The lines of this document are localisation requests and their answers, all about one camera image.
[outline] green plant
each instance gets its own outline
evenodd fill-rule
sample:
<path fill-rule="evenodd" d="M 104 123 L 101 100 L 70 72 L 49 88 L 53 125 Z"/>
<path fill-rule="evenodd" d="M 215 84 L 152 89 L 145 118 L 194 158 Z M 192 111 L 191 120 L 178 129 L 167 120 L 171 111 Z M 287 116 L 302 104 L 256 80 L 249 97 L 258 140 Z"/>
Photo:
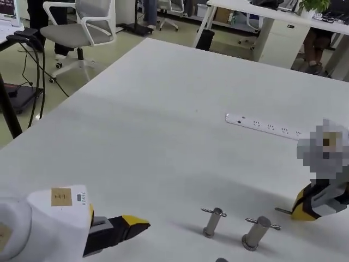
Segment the green plant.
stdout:
<path fill-rule="evenodd" d="M 326 11 L 331 3 L 331 0 L 302 0 L 299 4 L 300 8 L 306 11 L 316 10 L 319 13 Z"/>

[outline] chair base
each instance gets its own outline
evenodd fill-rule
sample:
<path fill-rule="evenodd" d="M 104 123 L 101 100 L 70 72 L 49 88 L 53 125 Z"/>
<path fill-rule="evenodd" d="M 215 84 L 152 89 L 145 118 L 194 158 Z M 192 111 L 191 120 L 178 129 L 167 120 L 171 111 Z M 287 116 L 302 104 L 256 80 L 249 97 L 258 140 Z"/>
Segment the chair base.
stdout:
<path fill-rule="evenodd" d="M 165 23 L 170 24 L 171 26 L 174 27 L 174 30 L 178 31 L 178 26 L 176 25 L 176 23 L 173 20 L 168 19 L 168 18 L 163 18 L 162 20 L 158 21 L 158 23 L 160 23 L 160 22 L 161 22 L 160 31 L 163 29 L 163 26 Z"/>
<path fill-rule="evenodd" d="M 243 37 L 239 39 L 238 44 L 252 43 L 252 45 L 250 46 L 250 49 L 253 50 L 255 48 L 256 40 L 257 40 L 257 37 Z"/>
<path fill-rule="evenodd" d="M 87 59 L 84 59 L 83 57 L 83 52 L 82 52 L 82 48 L 78 48 L 77 49 L 77 59 L 76 58 L 73 58 L 72 59 L 73 62 L 71 62 L 70 64 L 67 64 L 65 66 L 62 67 L 62 64 L 61 63 L 57 63 L 56 64 L 56 67 L 57 68 L 60 68 L 59 70 L 53 72 L 51 74 L 52 78 L 50 79 L 50 82 L 54 82 L 55 81 L 55 78 L 58 76 L 58 75 L 61 75 L 65 72 L 68 72 L 72 69 L 82 69 L 83 73 L 85 74 L 85 77 L 88 81 L 90 81 L 90 77 L 88 75 L 88 71 L 87 71 L 87 68 L 90 67 L 90 68 L 93 68 L 93 69 L 97 69 L 97 70 L 100 70 L 100 71 L 103 71 L 106 69 L 105 66 L 99 64 L 99 63 L 96 63 L 95 61 L 91 61 L 91 60 L 87 60 Z"/>

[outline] label sticker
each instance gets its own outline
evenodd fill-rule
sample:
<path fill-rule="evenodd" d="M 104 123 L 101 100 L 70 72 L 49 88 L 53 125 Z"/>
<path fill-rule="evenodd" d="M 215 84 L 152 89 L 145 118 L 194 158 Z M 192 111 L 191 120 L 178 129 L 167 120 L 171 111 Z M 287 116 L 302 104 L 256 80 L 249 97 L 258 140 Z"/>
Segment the label sticker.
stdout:
<path fill-rule="evenodd" d="M 12 230 L 5 224 L 0 222 L 0 253 L 5 249 L 7 242 L 9 242 Z"/>
<path fill-rule="evenodd" d="M 72 206 L 71 188 L 51 188 L 51 206 Z"/>

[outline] person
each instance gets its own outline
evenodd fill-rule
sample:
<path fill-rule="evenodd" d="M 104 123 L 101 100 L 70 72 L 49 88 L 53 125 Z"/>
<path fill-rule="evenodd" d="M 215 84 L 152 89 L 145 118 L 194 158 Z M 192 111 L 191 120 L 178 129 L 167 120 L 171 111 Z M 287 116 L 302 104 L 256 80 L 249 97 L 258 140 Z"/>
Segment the person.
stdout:
<path fill-rule="evenodd" d="M 44 2 L 47 0 L 27 0 L 28 3 L 28 13 L 30 18 L 30 28 L 37 29 L 38 32 L 36 33 L 36 37 L 41 42 L 42 46 L 45 46 L 46 38 L 40 34 L 40 29 L 49 25 L 49 17 L 43 8 Z M 63 0 L 52 0 L 52 2 L 64 2 Z M 50 11 L 53 15 L 53 18 L 56 20 L 56 22 L 59 25 L 66 25 L 68 23 L 67 18 L 67 8 L 65 7 L 52 7 L 50 8 Z M 36 43 L 35 41 L 31 42 L 35 49 L 38 52 L 43 52 L 42 48 Z M 26 46 L 26 49 L 28 51 L 33 51 L 33 49 L 30 46 Z M 71 48 L 55 44 L 55 54 L 56 54 L 56 60 L 65 59 L 68 55 L 68 52 L 72 51 Z"/>
<path fill-rule="evenodd" d="M 322 71 L 321 57 L 323 50 L 330 46 L 333 32 L 311 27 L 304 40 L 305 60 L 308 74 L 318 75 Z"/>
<path fill-rule="evenodd" d="M 145 26 L 155 30 L 158 20 L 158 1 L 157 0 L 143 0 L 144 6 L 144 24 Z"/>

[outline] white tabletop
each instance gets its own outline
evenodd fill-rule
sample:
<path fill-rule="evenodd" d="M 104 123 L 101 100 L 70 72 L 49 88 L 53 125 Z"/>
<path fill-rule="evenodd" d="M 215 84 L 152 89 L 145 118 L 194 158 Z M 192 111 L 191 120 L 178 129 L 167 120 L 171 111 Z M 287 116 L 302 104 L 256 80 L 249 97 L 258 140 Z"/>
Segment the white tabletop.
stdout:
<path fill-rule="evenodd" d="M 209 0 L 207 4 L 222 7 L 229 10 L 236 10 L 248 14 L 259 15 L 271 19 L 295 23 L 296 25 L 305 25 L 315 27 L 323 30 L 328 30 L 335 33 L 349 35 L 349 26 L 340 23 L 326 23 L 315 19 L 305 19 L 296 14 L 286 13 L 283 11 L 276 11 L 264 7 L 258 7 L 250 4 L 247 0 Z"/>
<path fill-rule="evenodd" d="M 146 39 L 2 149 L 1 184 L 23 193 L 85 184 L 97 216 L 152 224 L 84 261 L 347 261 L 348 211 L 312 223 L 274 211 L 314 178 L 297 142 L 227 124 L 225 114 L 349 126 L 348 97 L 345 82 Z M 227 217 L 207 239 L 200 207 L 215 206 Z M 244 218 L 261 215 L 282 230 L 249 252 Z"/>

